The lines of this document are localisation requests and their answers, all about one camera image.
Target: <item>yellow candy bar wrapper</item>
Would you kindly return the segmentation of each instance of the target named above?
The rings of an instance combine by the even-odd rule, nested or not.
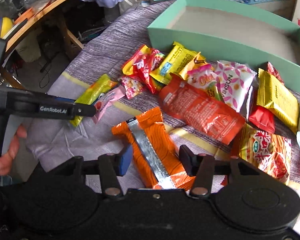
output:
[[[188,80],[189,75],[188,71],[198,69],[201,66],[207,65],[208,63],[205,61],[205,58],[200,55],[200,52],[191,60],[184,68],[181,70],[179,75],[184,79]]]
[[[85,105],[91,105],[102,93],[108,92],[117,82],[110,79],[107,74],[103,74],[91,87],[89,87],[75,102]],[[82,121],[82,116],[76,116],[70,123],[77,127]]]
[[[173,49],[159,68],[152,71],[150,76],[162,84],[168,85],[171,81],[170,73],[179,74],[180,71],[198,54],[196,51],[186,49],[178,42],[173,43]]]
[[[269,109],[291,131],[298,131],[299,103],[277,78],[259,69],[257,106]]]

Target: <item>wooden table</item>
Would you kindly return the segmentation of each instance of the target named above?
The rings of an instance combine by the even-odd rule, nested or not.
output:
[[[56,0],[45,7],[35,16],[30,18],[27,23],[15,34],[7,43],[5,58],[16,48],[16,46],[37,26],[37,23],[44,20],[46,16],[56,17],[58,28],[63,36],[67,56],[72,60],[78,54],[78,50],[84,48],[83,44],[68,30],[62,10],[58,6],[67,0]],[[10,83],[14,88],[25,89],[22,84],[4,68],[0,69],[2,78]]]

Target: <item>metal screw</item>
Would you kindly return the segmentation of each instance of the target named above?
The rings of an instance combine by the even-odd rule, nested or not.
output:
[[[105,190],[105,193],[109,196],[117,196],[120,194],[120,190],[116,187],[110,187]]]
[[[204,196],[207,195],[208,192],[209,191],[205,187],[195,187],[191,193],[197,196]]]
[[[160,196],[160,194],[153,194],[153,198],[159,199],[159,198],[161,198],[161,196]]]

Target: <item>open cardboard box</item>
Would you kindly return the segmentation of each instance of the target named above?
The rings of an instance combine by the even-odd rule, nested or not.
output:
[[[228,0],[177,0],[149,27],[153,48],[173,41],[201,51],[208,60],[271,62],[285,85],[300,93],[300,27],[257,7]]]

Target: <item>bed sheet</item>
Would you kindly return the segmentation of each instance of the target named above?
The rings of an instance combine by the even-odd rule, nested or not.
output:
[[[143,44],[150,46],[147,26],[152,23],[172,2],[163,2],[143,8],[130,9],[113,22],[98,38],[90,41],[71,62],[49,90],[49,94],[77,99],[102,74],[113,80],[122,75],[121,66]],[[157,98],[148,92],[128,100],[122,98],[109,107],[97,124],[91,118],[84,118],[74,129],[68,121],[33,120],[28,130],[27,148],[49,171],[67,159],[81,155],[85,160],[94,160],[105,153],[118,153],[122,142],[114,137],[111,128],[141,112],[158,106]],[[196,154],[206,153],[216,159],[227,159],[230,147],[215,141],[203,133],[187,126],[184,122],[163,113],[168,133],[177,146],[186,144]],[[277,124],[276,131],[292,138],[290,183],[300,194],[300,149],[295,135],[289,129]],[[215,176],[213,191],[220,189],[223,176]],[[127,188],[141,188],[143,183],[132,163],[127,175],[119,178],[124,191]],[[98,176],[87,176],[87,185],[100,192]],[[295,227],[300,233],[300,218]]]

